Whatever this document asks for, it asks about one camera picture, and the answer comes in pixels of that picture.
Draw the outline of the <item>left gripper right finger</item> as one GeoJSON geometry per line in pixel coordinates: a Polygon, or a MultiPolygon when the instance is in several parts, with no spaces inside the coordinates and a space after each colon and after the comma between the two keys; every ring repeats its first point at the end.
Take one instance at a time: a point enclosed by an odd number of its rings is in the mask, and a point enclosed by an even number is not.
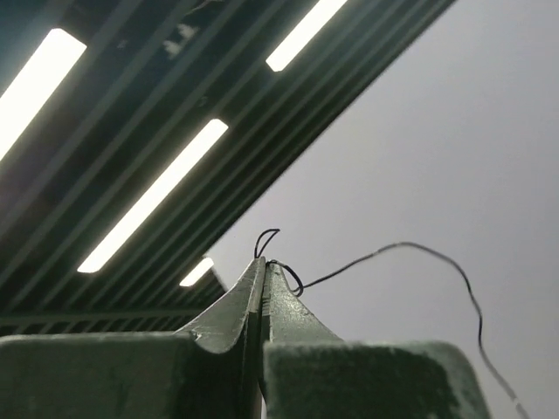
{"type": "Polygon", "coordinates": [[[270,418],[488,418],[477,376],[443,341],[342,340],[266,267],[268,340],[263,348],[270,418]]]}

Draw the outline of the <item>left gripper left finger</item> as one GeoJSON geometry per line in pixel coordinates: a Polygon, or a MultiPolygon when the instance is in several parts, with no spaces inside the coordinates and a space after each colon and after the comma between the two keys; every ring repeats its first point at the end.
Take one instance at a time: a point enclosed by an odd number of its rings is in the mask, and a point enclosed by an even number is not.
{"type": "Polygon", "coordinates": [[[10,336],[4,418],[257,418],[266,262],[174,332],[10,336]]]}

